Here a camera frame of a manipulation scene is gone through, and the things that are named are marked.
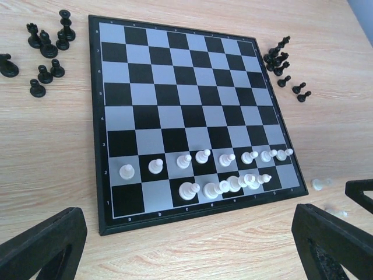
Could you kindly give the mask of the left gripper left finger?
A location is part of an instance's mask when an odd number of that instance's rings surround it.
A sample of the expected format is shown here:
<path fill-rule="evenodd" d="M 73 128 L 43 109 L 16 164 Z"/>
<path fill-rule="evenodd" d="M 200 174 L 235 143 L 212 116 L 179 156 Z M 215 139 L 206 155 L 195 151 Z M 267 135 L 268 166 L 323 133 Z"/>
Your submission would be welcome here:
<path fill-rule="evenodd" d="M 86 236 L 82 209 L 64 209 L 1 244 L 1 279 L 74 279 Z"/>

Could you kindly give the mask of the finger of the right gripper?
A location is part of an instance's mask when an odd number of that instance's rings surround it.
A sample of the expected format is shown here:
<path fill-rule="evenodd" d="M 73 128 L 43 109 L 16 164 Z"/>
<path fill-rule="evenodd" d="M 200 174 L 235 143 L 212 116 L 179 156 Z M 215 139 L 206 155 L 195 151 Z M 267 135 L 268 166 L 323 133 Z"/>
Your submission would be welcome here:
<path fill-rule="evenodd" d="M 345 194 L 360 206 L 372 206 L 372 198 L 364 194 L 372 191 L 372 179 L 352 180 L 346 183 Z"/>

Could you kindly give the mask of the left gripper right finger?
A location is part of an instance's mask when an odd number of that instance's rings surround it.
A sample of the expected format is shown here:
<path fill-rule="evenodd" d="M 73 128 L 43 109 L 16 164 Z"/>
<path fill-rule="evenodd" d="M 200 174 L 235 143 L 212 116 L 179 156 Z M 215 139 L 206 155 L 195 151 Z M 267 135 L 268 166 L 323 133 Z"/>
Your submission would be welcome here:
<path fill-rule="evenodd" d="M 291 231 L 308 279 L 372 279 L 372 235 L 312 204 L 298 204 Z"/>

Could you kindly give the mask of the white chess piece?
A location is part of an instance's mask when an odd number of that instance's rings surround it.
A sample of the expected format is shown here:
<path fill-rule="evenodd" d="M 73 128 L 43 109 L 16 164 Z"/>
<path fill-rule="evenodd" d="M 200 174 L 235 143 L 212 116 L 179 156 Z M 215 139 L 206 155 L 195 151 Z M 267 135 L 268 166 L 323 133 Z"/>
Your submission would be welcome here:
<path fill-rule="evenodd" d="M 200 190 L 200 185 L 197 183 L 184 182 L 179 187 L 179 195 L 184 200 L 194 199 L 196 193 Z"/>
<path fill-rule="evenodd" d="M 231 154 L 223 154 L 223 155 L 220 155 L 219 157 L 219 163 L 221 166 L 223 167 L 227 167 L 231 164 L 232 161 L 235 160 L 235 154 L 231 153 Z"/>
<path fill-rule="evenodd" d="M 149 172 L 152 174 L 159 174 L 163 170 L 163 160 L 162 159 L 154 159 L 151 160 L 148 164 Z"/>
<path fill-rule="evenodd" d="M 211 151 L 209 149 L 200 150 L 196 153 L 195 159 L 200 164 L 205 164 L 209 160 Z"/>
<path fill-rule="evenodd" d="M 125 164 L 120 167 L 119 175 L 124 180 L 130 180 L 135 175 L 135 169 L 131 164 Z"/>
<path fill-rule="evenodd" d="M 259 175 L 256 180 L 259 184 L 264 184 L 264 183 L 270 182 L 271 178 L 272 178 L 271 175 L 263 174 L 263 175 Z"/>

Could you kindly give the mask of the white chess king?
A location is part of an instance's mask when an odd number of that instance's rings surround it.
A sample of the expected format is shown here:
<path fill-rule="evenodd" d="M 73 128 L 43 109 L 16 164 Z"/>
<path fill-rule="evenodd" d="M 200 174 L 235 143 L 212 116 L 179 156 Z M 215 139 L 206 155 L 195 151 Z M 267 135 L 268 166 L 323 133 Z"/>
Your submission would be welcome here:
<path fill-rule="evenodd" d="M 227 182 L 230 185 L 230 192 L 233 193 L 238 192 L 241 188 L 247 187 L 247 183 L 244 180 L 244 176 L 230 176 L 227 179 Z"/>

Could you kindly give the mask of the white chess queen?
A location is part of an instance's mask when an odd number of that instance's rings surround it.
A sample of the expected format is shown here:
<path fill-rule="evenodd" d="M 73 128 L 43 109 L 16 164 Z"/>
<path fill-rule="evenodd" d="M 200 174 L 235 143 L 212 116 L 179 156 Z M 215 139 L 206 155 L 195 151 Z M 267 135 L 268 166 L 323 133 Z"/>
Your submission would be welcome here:
<path fill-rule="evenodd" d="M 219 195 L 229 192 L 230 183 L 226 180 L 223 180 L 219 183 L 207 183 L 203 187 L 203 194 L 208 199 L 215 199 Z"/>

